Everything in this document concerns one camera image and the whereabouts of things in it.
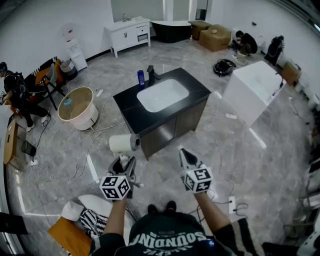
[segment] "faucet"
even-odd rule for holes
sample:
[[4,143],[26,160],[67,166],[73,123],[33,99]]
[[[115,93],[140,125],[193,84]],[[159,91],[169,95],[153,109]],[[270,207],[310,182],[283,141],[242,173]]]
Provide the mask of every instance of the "faucet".
[[149,84],[148,86],[153,86],[155,84],[155,79],[160,80],[161,77],[155,73],[155,69],[153,65],[148,66],[148,69],[146,70],[149,74]]

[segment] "black t-shirt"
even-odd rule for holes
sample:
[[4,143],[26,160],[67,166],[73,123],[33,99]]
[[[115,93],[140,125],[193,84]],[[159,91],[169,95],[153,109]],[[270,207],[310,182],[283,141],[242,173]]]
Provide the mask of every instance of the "black t-shirt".
[[264,255],[252,241],[246,219],[223,227],[211,238],[191,215],[148,214],[133,225],[128,246],[121,235],[104,234],[92,241],[90,256]]
[[258,51],[258,46],[257,46],[256,40],[251,35],[249,35],[248,33],[245,33],[242,36],[241,44],[242,45],[249,44],[251,46],[251,52],[253,54],[255,54]]
[[24,100],[21,98],[18,81],[15,74],[8,70],[4,77],[4,90],[6,93],[12,92],[10,102],[16,109],[21,109],[24,105]]

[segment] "black countertop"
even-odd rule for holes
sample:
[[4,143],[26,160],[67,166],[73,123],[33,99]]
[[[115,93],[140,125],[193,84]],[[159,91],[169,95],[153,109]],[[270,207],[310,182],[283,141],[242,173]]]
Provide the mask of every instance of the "black countertop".
[[178,113],[182,113],[207,99],[211,93],[202,83],[181,67],[164,73],[160,77],[160,80],[155,81],[155,85],[166,79],[176,79],[189,91],[189,95],[159,112],[147,111],[138,100],[137,94],[141,91],[139,84],[113,96],[133,134],[139,134],[141,137],[146,135]]

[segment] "blue bottle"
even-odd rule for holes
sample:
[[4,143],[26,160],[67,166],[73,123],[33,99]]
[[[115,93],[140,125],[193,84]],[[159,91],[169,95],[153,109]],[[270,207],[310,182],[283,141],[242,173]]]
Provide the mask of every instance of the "blue bottle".
[[139,81],[139,87],[140,89],[145,88],[145,74],[143,70],[138,71],[138,81]]

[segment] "fiducial marker cube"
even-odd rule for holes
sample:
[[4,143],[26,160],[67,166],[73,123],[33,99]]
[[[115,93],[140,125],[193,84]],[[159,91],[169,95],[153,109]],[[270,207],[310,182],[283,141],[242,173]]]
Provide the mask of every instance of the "fiducial marker cube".
[[185,170],[184,184],[197,194],[208,191],[213,179],[214,176],[208,167]]
[[130,191],[130,185],[126,176],[103,177],[100,190],[107,200],[122,200]]

